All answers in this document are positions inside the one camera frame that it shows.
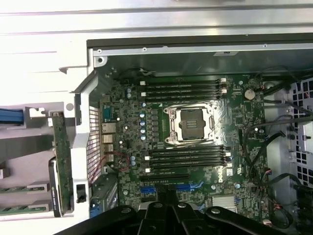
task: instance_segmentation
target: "microchip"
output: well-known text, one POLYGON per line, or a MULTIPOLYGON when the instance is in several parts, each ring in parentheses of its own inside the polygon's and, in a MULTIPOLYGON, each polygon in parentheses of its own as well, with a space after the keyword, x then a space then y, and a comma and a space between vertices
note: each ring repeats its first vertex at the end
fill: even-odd
POLYGON ((151 110, 151 114, 152 114, 152 115, 157 115, 157 114, 158 114, 157 109, 152 109, 152 110, 151 110))
POLYGON ((199 140, 204 137, 204 127, 206 125, 203 120, 201 109, 182 110, 181 121, 179 126, 182 130, 183 140, 199 140))

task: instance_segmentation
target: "black pcie slot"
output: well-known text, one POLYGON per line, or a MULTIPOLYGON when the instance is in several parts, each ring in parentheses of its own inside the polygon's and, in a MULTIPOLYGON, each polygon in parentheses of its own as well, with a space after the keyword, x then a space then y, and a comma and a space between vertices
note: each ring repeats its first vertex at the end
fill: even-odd
POLYGON ((206 101, 206 100, 218 100, 220 95, 215 96, 201 96, 201 97, 177 97, 177 98, 146 98, 147 103, 158 102, 184 102, 184 101, 206 101))
POLYGON ((210 86, 176 86, 176 87, 147 87, 146 92, 176 92, 176 91, 210 91, 212 89, 218 90, 220 87, 216 85, 210 86))
POLYGON ((194 92, 194 91, 185 91, 185 92, 181 92, 181 91, 177 91, 175 93, 146 93, 146 98, 149 97, 162 97, 162 98, 166 98, 166 97, 181 97, 181 96, 209 96, 209 95, 218 95, 220 93, 219 90, 215 90, 215 91, 211 91, 211 92, 194 92))
POLYGON ((169 149, 153 149, 149 150, 150 154, 154 153, 168 153, 168 152, 194 152, 194 151, 201 151, 201 150, 207 150, 212 151, 214 149, 225 149, 224 145, 212 145, 212 146, 201 146, 201 147, 184 147, 184 148, 169 148, 169 149))
POLYGON ((140 181, 157 181, 157 180, 173 180, 173 179, 189 179, 190 174, 179 173, 179 174, 163 174, 163 175, 143 175, 140 176, 140 181))
POLYGON ((177 157, 207 157, 211 158, 214 156, 223 156, 223 151, 212 151, 212 152, 192 152, 192 153, 172 153, 172 154, 158 154, 151 155, 152 159, 155 158, 177 158, 177 157))
POLYGON ((154 165, 152 169, 171 169, 171 168, 181 168, 181 167, 196 167, 196 166, 222 166, 225 163, 221 160, 213 161, 213 162, 192 162, 192 163, 180 163, 180 164, 161 164, 161 165, 154 165))
POLYGON ((179 158, 179 159, 150 159, 150 165, 160 164, 160 163, 183 163, 183 162, 190 162, 190 161, 220 161, 223 156, 214 156, 208 159, 205 156, 201 157, 189 157, 189 158, 179 158))
POLYGON ((195 81, 195 82, 184 82, 184 81, 176 81, 176 82, 157 82, 157 83, 149 83, 148 81, 146 81, 146 86, 149 87, 161 87, 161 86, 177 86, 177 85, 190 85, 190 86, 194 86, 194 85, 203 85, 203 84, 219 84, 220 81, 219 80, 207 80, 207 81, 195 81))

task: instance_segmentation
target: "green circuit board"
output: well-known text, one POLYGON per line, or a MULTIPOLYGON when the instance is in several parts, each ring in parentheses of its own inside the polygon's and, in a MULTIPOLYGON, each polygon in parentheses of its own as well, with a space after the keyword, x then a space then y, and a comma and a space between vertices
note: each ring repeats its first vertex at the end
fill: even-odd
POLYGON ((53 122, 53 136, 55 157, 57 161, 59 190, 61 195, 61 210, 65 214, 70 210, 70 199, 73 195, 72 173, 70 161, 70 147, 63 116, 51 117, 53 122))
MULTIPOLYGON (((119 204, 138 206, 146 198, 153 198, 153 193, 141 193, 140 187, 162 184, 193 184, 201 187, 192 191, 179 191, 180 201, 194 203, 199 210, 214 205, 214 202, 234 199, 237 213, 246 217, 260 220, 268 218, 268 201, 261 201, 255 197, 255 185, 246 178, 247 168, 243 157, 242 141, 245 128, 261 123, 264 120, 264 104, 262 93, 256 93, 253 100, 245 98, 247 89, 259 89, 260 80, 251 79, 249 75, 221 75, 221 76, 189 76, 189 77, 158 77, 129 79, 120 84, 115 81, 111 93, 107 94, 100 102, 103 123, 116 123, 113 134, 114 151, 122 152, 132 157, 128 169, 119 172, 119 204), (145 102, 142 97, 144 80, 153 85, 156 83, 184 83, 223 80, 223 96, 217 100, 204 100, 217 107, 218 117, 214 117, 215 140, 205 146, 223 145, 229 148, 229 158, 223 166, 198 166, 164 169, 159 172, 146 172, 146 163, 143 152, 149 150, 162 150, 171 147, 166 143, 170 135, 169 116, 164 113, 166 107, 181 104, 181 102, 164 100, 161 102, 145 102), (141 176, 160 175, 165 173, 186 173, 188 179, 162 179, 142 181, 141 176)), ((184 104, 193 104, 203 100, 191 100, 184 104)), ((265 140, 264 131, 255 131, 249 135, 248 148, 251 156, 255 156, 265 140)), ((125 161, 115 155, 111 164, 114 169, 119 169, 125 161)), ((263 154, 256 165, 258 171, 267 166, 266 154, 263 154)))

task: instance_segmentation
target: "motherboard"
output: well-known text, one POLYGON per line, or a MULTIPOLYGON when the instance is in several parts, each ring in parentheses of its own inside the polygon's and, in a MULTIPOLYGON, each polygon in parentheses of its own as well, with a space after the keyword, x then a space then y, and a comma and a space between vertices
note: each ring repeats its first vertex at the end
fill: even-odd
MULTIPOLYGON (((245 129, 264 121, 261 81, 250 75, 135 77, 114 81, 100 101, 101 151, 118 172, 118 202, 138 209, 172 184, 180 201, 200 211, 221 206, 268 218, 243 156, 245 129)), ((265 131, 249 134, 253 157, 265 131)), ((256 169, 267 166, 264 153, 256 169)))

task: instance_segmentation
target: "ventilation grille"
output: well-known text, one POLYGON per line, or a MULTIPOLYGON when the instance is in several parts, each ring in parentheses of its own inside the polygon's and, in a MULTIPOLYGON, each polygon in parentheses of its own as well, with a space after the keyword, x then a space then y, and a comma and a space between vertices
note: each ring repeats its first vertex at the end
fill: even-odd
POLYGON ((87 173, 88 180, 93 183, 100 175, 100 127, 99 109, 89 108, 90 136, 87 145, 87 173))
MULTIPOLYGON (((313 79, 306 80, 301 83, 293 84, 292 99, 295 105, 303 107, 305 109, 312 109, 313 105, 313 79)), ((294 118, 303 117, 304 113, 293 110, 294 118)), ((303 126, 299 126, 298 123, 294 124, 295 131, 295 151, 296 151, 296 172, 299 180, 304 185, 313 187, 313 155, 306 150, 306 143, 303 139, 304 129, 303 126)))

